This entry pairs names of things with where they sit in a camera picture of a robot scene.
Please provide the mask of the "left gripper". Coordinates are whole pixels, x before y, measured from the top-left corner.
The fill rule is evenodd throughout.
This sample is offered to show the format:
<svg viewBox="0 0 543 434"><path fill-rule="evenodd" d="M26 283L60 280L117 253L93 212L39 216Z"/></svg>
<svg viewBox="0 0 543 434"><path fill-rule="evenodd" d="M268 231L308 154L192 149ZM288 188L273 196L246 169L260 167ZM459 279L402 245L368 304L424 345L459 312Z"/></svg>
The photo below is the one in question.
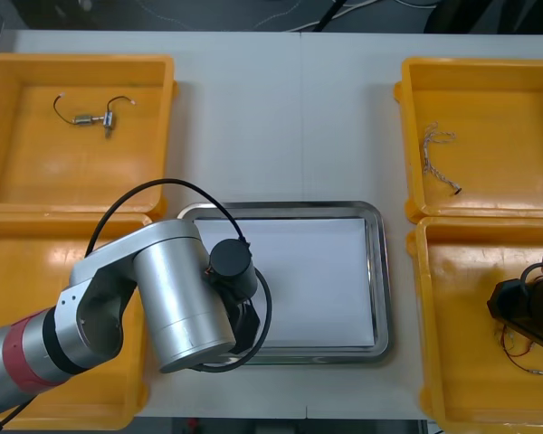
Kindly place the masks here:
<svg viewBox="0 0 543 434"><path fill-rule="evenodd" d="M235 346L230 353L241 354L250 350L254 346L261 323L252 301L248 299L239 305L227 302L225 309L235 339Z"/></svg>

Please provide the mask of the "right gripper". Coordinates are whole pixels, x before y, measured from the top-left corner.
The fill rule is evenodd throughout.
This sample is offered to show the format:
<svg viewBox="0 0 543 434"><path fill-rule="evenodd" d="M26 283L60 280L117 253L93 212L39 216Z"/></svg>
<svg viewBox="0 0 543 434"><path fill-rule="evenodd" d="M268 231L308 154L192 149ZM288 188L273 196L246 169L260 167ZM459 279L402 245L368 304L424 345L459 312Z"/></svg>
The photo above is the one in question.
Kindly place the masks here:
<svg viewBox="0 0 543 434"><path fill-rule="evenodd" d="M487 302L491 316L543 347L543 278L521 289L519 279L500 282Z"/></svg>

